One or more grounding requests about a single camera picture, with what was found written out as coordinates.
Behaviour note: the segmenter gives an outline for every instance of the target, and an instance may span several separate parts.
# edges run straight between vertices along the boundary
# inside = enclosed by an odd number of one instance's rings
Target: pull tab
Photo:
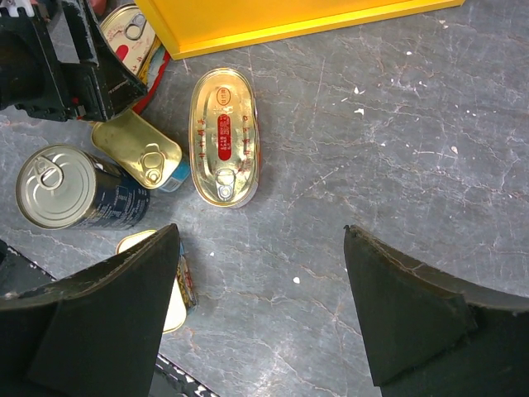
[[[138,12],[132,17],[129,23],[126,24],[125,37],[132,41],[138,40],[143,34],[146,23],[147,20],[145,19],[145,16],[141,12]]]
[[[163,176],[165,157],[156,143],[150,143],[140,160],[143,172],[150,184],[158,184]]]
[[[229,169],[222,169],[215,174],[217,194],[221,200],[227,201],[233,196],[235,188],[235,172]]]
[[[40,155],[33,163],[33,172],[35,172],[37,183],[45,190],[57,189],[64,180],[63,170],[53,161]],[[57,174],[57,177],[53,180],[52,177],[55,174]]]

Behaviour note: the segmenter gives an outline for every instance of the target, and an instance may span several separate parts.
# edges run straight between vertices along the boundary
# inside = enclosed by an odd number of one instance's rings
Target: gray countertop
[[[176,222],[200,304],[163,337],[171,361],[221,396],[379,395],[344,225],[529,296],[528,20],[523,0],[467,0],[171,62],[145,119],[188,148],[195,83],[216,67],[238,69],[259,109],[260,186],[245,207],[223,210],[188,180],[176,194],[154,193],[129,232],[43,231],[23,218],[14,193],[27,157],[59,142],[97,151],[86,124],[9,108],[0,113],[0,238],[64,277],[112,255],[127,234]]]

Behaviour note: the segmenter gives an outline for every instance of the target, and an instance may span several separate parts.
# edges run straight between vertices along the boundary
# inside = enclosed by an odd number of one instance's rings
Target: white plastic part
[[[18,8],[23,7],[29,17],[34,17],[35,12],[31,6],[31,0],[2,0],[0,8],[7,8],[10,17],[18,17]]]

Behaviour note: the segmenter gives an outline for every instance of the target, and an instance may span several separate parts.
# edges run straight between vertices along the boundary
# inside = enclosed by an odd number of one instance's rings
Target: can
[[[239,208],[259,185],[260,140],[250,83],[233,69],[215,69],[195,86],[189,118],[191,175],[200,196]]]
[[[147,189],[174,192],[191,173],[180,146],[130,109],[97,123],[92,143]]]
[[[116,254],[120,254],[138,242],[156,233],[156,230],[145,230],[125,237],[117,245]],[[197,306],[197,295],[193,292],[193,282],[189,272],[188,263],[185,258],[183,244],[180,241],[180,258],[176,270],[176,278],[171,292],[169,307],[164,323],[164,333],[172,332],[182,327],[189,313]]]
[[[133,107],[135,112],[141,112],[160,83],[169,53],[135,4],[116,8],[100,27],[117,58],[149,89],[147,96]]]
[[[17,204],[44,229],[135,226],[147,212],[150,192],[122,167],[67,145],[33,154],[17,179]]]

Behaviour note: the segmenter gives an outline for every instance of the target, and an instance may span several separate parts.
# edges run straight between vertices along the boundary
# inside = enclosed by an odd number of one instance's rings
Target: yellow tray
[[[460,6],[465,0],[136,0],[174,60]]]

